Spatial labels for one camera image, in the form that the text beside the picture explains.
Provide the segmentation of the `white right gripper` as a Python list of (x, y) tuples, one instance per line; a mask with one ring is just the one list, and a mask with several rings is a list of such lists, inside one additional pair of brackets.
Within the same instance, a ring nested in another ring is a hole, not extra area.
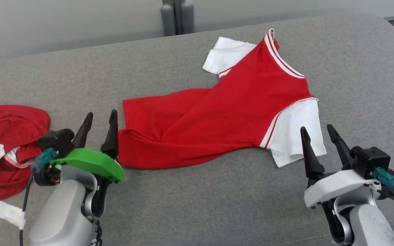
[[(324, 203), (336, 199), (338, 206), (371, 204), (376, 206), (379, 198), (381, 184), (375, 179), (365, 179), (352, 169), (353, 157), (350, 149), (338, 134), (332, 124), (327, 124), (327, 132), (331, 142), (335, 145), (342, 171), (325, 177), (311, 185), (304, 192), (304, 202), (307, 207), (313, 207), (318, 203)], [(320, 179), (325, 172), (319, 163), (311, 146), (311, 137), (303, 126), (300, 129), (302, 150), (304, 157), (305, 175), (308, 179)]]

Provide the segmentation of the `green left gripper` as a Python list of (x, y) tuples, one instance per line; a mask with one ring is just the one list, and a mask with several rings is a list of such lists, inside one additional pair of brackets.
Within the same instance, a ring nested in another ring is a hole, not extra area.
[(87, 135), (92, 127), (93, 113), (86, 115), (75, 135), (75, 149), (64, 158), (51, 161), (53, 167), (59, 166), (60, 183), (74, 180), (83, 185), (85, 194), (82, 213), (91, 219), (100, 219), (105, 211), (105, 196), (108, 186), (124, 180), (124, 170), (113, 158), (118, 156), (118, 113), (111, 111), (109, 128), (101, 152), (84, 148)]

